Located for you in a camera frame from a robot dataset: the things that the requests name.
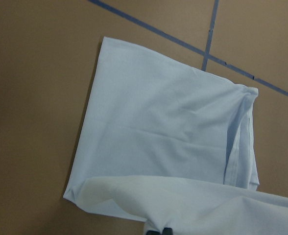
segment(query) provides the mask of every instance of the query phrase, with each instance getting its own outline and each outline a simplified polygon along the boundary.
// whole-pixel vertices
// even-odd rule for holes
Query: brown surface
[[[223,2],[218,8],[213,55],[288,90],[288,57],[284,54],[284,61],[278,62],[282,48],[288,53],[288,44],[281,44],[280,50],[274,49],[275,43],[263,46],[265,38],[277,42],[275,32],[266,28],[262,37],[247,37],[246,41],[241,34],[233,35],[232,43],[238,49],[228,50],[224,46],[233,32],[222,27],[227,22],[239,26],[238,18],[228,18],[228,11],[235,17],[239,4]],[[120,3],[120,9],[205,48],[213,1],[171,1],[164,2],[165,7],[153,3]],[[260,7],[254,4],[252,9]],[[270,13],[280,8],[271,6]],[[251,13],[257,17],[259,11]],[[278,11],[288,20],[288,8]],[[245,17],[252,20],[252,15]],[[261,21],[263,18],[252,21],[255,23],[250,27],[261,30]],[[281,33],[288,34],[288,28]],[[198,54],[86,0],[0,1],[0,234],[142,233],[140,222],[87,214],[62,199],[103,36],[146,46],[197,68],[202,64]],[[252,41],[261,45],[254,53],[272,54],[261,58],[260,68],[253,63],[253,54],[242,54],[250,52]],[[281,75],[275,76],[275,70]],[[213,62],[209,62],[208,71],[259,88],[254,107],[259,190],[288,196],[288,98]]]

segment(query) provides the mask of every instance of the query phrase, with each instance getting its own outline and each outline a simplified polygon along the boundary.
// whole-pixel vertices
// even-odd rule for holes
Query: cardboard surface
[[[164,7],[124,2],[116,7],[205,48],[213,1],[167,1]],[[278,4],[268,2],[263,10],[251,4],[254,11],[244,14],[240,3],[221,1],[211,53],[288,91],[288,23],[281,32],[261,28],[264,18],[248,24],[262,12],[273,22],[288,21],[288,7],[283,11]],[[251,33],[258,29],[257,36],[232,34],[239,29],[235,16],[246,20]],[[62,199],[103,36],[202,65],[202,56],[85,0],[0,1],[0,234],[142,233],[142,223],[87,214]],[[208,71],[259,88],[254,106],[259,190],[288,197],[288,97],[214,62]]]

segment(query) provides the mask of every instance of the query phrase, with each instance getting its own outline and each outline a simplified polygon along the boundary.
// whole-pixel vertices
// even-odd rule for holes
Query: blue tape
[[[181,45],[181,46],[183,46],[183,47],[185,47],[185,48],[187,48],[187,49],[189,49],[191,51],[194,51],[194,52],[204,56],[202,70],[204,70],[203,67],[206,69],[207,61],[208,61],[208,59],[210,59],[210,60],[212,60],[212,61],[214,61],[214,62],[216,62],[218,64],[221,64],[221,65],[223,65],[223,66],[225,66],[225,67],[227,67],[227,68],[239,73],[239,74],[242,74],[242,75],[244,75],[244,76],[246,76],[246,77],[248,77],[248,78],[250,78],[250,79],[252,79],[254,81],[257,81],[258,83],[263,84],[264,86],[267,86],[267,87],[269,87],[269,88],[271,88],[271,89],[273,89],[273,90],[275,90],[275,91],[277,91],[277,92],[279,92],[279,93],[281,93],[283,95],[288,96],[288,92],[286,92],[285,90],[282,90],[281,88],[276,87],[276,86],[272,85],[271,83],[266,82],[266,81],[264,81],[264,80],[262,80],[260,78],[255,78],[254,75],[252,75],[252,74],[250,74],[250,73],[248,73],[248,72],[246,72],[244,70],[241,70],[241,69],[239,69],[236,66],[230,65],[227,62],[225,62],[225,61],[223,61],[223,60],[221,60],[221,59],[209,54],[211,41],[212,41],[212,37],[213,37],[213,28],[214,28],[214,25],[215,25],[215,19],[216,19],[216,14],[217,14],[218,0],[215,0],[215,3],[214,3],[212,20],[211,20],[211,30],[210,30],[210,32],[208,34],[208,40],[207,40],[207,44],[206,44],[206,51],[202,51],[202,50],[200,50],[200,49],[198,49],[198,48],[196,48],[196,47],[194,47],[194,46],[192,46],[192,45],[190,45],[190,44],[188,44],[186,42],[183,42],[182,40],[180,40],[178,38],[175,38],[175,37],[163,32],[163,31],[161,31],[161,30],[159,30],[159,29],[157,29],[157,28],[155,28],[155,27],[153,27],[153,26],[151,26],[151,25],[149,25],[149,24],[147,24],[147,23],[145,23],[143,21],[140,21],[139,19],[136,19],[136,18],[134,18],[134,17],[132,17],[132,16],[130,16],[130,15],[128,15],[128,14],[126,14],[126,13],[124,13],[124,12],[122,12],[122,11],[112,7],[112,6],[110,6],[110,5],[107,5],[107,4],[105,4],[105,3],[103,3],[103,2],[101,2],[99,0],[88,0],[88,1],[100,6],[100,7],[104,8],[104,9],[106,9],[106,10],[108,10],[108,11],[110,11],[110,12],[116,14],[116,15],[119,15],[119,16],[121,16],[121,17],[123,17],[123,18],[125,18],[125,19],[127,19],[127,20],[129,20],[129,21],[141,26],[141,27],[144,27],[147,30],[152,31],[152,32],[154,32],[154,33],[156,33],[156,34],[158,34],[158,35],[160,35],[160,36],[162,36],[162,37],[164,37],[164,38],[166,38],[166,39],[168,39],[168,40],[170,40],[170,41],[172,41],[172,42],[174,42],[176,44],[179,44],[179,45]]]
[[[207,68],[208,55],[209,55],[209,51],[210,51],[211,45],[212,45],[215,20],[216,20],[216,15],[217,15],[217,10],[218,10],[218,3],[219,3],[219,0],[215,0],[214,7],[213,7],[213,13],[212,13],[212,19],[211,19],[211,25],[210,25],[210,29],[208,31],[208,38],[207,38],[206,49],[205,49],[205,54],[204,54],[204,59],[203,59],[203,64],[202,64],[202,70],[203,71],[206,71],[206,68]]]
[[[153,27],[153,26],[151,26],[151,25],[149,25],[143,21],[140,21],[139,19],[136,19],[133,16],[130,16],[130,15],[128,15],[128,14],[126,14],[126,13],[124,13],[124,12],[122,12],[122,11],[120,11],[120,10],[110,6],[110,5],[107,5],[107,4],[105,4],[99,0],[89,0],[89,1],[102,7],[102,8],[104,8],[104,9],[106,9],[106,10],[108,10],[108,11],[110,11],[110,12],[112,12],[112,13],[114,13],[114,14],[116,14],[116,15],[118,15],[118,16],[123,17],[123,18],[143,27],[143,28],[146,28],[147,30],[152,31],[152,32],[174,42],[174,43],[177,43],[177,44],[179,44],[179,45],[181,45],[181,46],[183,46],[183,47],[185,47],[191,51],[194,51],[194,52],[204,56],[204,51],[202,51],[201,49],[198,49],[198,48],[192,46],[191,44],[183,42],[182,40],[175,38],[175,37],[163,32],[163,31],[161,31],[161,30],[159,30],[159,29],[157,29],[157,28],[155,28],[155,27]]]

